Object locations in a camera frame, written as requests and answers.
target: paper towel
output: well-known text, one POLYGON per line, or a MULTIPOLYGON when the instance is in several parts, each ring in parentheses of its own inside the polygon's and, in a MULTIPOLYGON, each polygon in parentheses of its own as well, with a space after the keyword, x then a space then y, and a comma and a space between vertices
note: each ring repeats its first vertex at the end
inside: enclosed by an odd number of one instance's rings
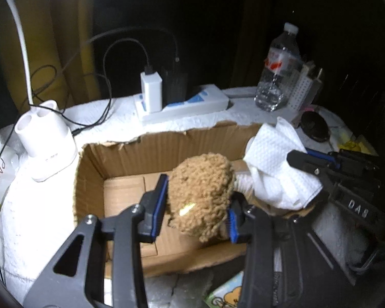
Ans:
POLYGON ((278 117, 275 127, 262 125, 247 146, 244 161, 258 199, 276 208, 298 211, 321 191, 322 185, 317 177, 288 164, 286 155, 294 149, 306 153, 291 124, 278 117))

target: brown textured ball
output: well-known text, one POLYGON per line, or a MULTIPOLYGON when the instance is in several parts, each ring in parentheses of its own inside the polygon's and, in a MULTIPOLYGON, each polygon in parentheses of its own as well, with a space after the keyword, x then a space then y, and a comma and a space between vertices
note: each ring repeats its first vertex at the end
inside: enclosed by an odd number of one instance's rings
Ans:
POLYGON ((208 241, 227 218, 233 189, 234 172, 225 156, 210 153, 187 158, 169 176, 170 225, 208 241))

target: bottle cap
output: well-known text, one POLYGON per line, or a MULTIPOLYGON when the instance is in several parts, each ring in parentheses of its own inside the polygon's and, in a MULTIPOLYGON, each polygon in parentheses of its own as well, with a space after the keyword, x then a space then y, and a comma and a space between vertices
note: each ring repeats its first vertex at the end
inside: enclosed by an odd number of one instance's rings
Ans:
POLYGON ((298 27, 287 22, 284 24, 284 31, 287 31, 290 34, 296 35, 296 34, 298 34, 298 27))

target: white table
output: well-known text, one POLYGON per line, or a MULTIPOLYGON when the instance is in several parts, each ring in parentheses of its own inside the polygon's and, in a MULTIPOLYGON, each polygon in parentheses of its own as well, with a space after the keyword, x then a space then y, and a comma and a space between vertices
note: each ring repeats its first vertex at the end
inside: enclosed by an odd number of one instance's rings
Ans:
MULTIPOLYGON (((225 92, 231 95, 254 91, 254 88, 236 88, 225 92)), ((280 115, 286 119, 291 116, 286 110, 273 114, 263 112, 252 98, 235 98, 231 102, 232 106, 223 112, 142 126, 132 96, 114 99, 109 119, 101 126, 82 132, 75 141, 80 150, 87 143, 127 142, 145 133, 207 128, 225 120, 249 125, 275 123, 280 115)), ((92 123, 99 118, 106 104, 107 100, 100 100, 77 105, 69 108, 66 116, 74 121, 92 123)), ((309 148, 331 150, 328 144, 313 142, 300 130, 299 135, 309 148)), ((78 157, 60 173, 37 183, 28 173, 27 154, 17 136, 13 136, 10 145, 20 154, 21 166, 2 205, 0 252, 7 288, 22 302, 33 281, 74 229, 73 191, 78 157)))

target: red and white label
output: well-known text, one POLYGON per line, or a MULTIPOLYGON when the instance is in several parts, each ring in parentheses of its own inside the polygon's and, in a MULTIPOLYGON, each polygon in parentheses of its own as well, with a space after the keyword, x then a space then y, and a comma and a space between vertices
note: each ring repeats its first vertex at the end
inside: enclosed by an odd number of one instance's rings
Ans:
POLYGON ((270 47, 265 59, 265 67, 276 75, 289 77, 297 62, 297 58, 288 52, 270 47))

